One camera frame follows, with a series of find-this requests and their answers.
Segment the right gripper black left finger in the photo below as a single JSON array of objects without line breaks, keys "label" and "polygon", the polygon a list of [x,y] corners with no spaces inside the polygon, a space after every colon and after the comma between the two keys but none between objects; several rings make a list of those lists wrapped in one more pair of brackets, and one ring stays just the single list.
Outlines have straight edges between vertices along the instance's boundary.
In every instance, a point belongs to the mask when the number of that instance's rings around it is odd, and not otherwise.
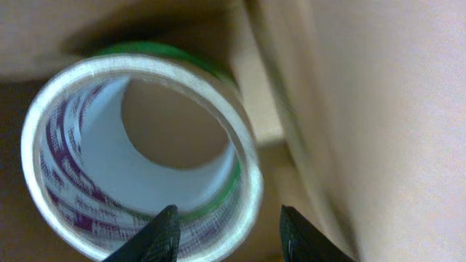
[{"label": "right gripper black left finger", "polygon": [[103,262],[176,262],[180,238],[178,208],[168,205]]}]

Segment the brown cardboard box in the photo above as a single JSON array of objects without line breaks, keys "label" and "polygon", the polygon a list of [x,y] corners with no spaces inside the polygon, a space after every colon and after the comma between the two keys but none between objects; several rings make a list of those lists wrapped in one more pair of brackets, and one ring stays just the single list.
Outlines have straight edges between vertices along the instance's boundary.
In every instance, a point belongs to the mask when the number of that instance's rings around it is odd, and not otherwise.
[{"label": "brown cardboard box", "polygon": [[463,1],[3,1],[3,261],[84,260],[28,193],[21,130],[52,75],[139,39],[227,66],[243,92],[265,192],[231,261],[282,260],[281,205],[357,261],[465,259]]}]

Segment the green tape roll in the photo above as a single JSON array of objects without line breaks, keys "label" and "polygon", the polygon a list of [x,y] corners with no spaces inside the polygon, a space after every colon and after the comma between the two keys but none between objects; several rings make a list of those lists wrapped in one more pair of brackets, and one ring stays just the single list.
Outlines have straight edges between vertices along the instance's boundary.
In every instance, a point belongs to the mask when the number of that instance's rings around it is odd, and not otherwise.
[{"label": "green tape roll", "polygon": [[[228,90],[232,91],[237,98],[241,98],[240,88],[237,85],[234,77],[222,66],[212,63],[208,59],[194,55],[184,49],[180,49],[168,44],[162,44],[152,41],[126,41],[123,43],[105,47],[96,52],[93,52],[92,57],[100,57],[103,55],[115,54],[138,54],[149,55],[152,57],[172,58],[179,61],[184,61],[201,68],[214,78],[219,80]],[[228,174],[228,181],[221,187],[221,190],[216,193],[212,200],[206,205],[203,205],[194,211],[183,213],[182,221],[191,222],[200,219],[214,210],[218,209],[229,198],[232,190],[240,176],[240,164],[237,159],[234,160],[233,170]]]}]

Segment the white tape roll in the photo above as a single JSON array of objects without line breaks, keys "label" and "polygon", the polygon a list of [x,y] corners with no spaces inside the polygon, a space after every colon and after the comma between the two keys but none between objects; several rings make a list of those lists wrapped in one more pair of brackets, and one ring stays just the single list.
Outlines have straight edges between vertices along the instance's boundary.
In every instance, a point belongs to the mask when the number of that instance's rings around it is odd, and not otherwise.
[{"label": "white tape roll", "polygon": [[233,79],[198,62],[92,57],[47,82],[21,136],[31,196],[73,248],[103,261],[169,205],[180,261],[221,261],[248,237],[263,194]]}]

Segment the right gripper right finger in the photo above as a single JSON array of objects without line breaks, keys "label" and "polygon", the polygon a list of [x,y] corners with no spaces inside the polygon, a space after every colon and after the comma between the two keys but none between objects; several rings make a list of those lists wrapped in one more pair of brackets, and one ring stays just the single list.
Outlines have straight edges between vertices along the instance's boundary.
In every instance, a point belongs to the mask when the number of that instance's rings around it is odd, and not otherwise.
[{"label": "right gripper right finger", "polygon": [[285,262],[354,262],[291,206],[281,207],[280,239]]}]

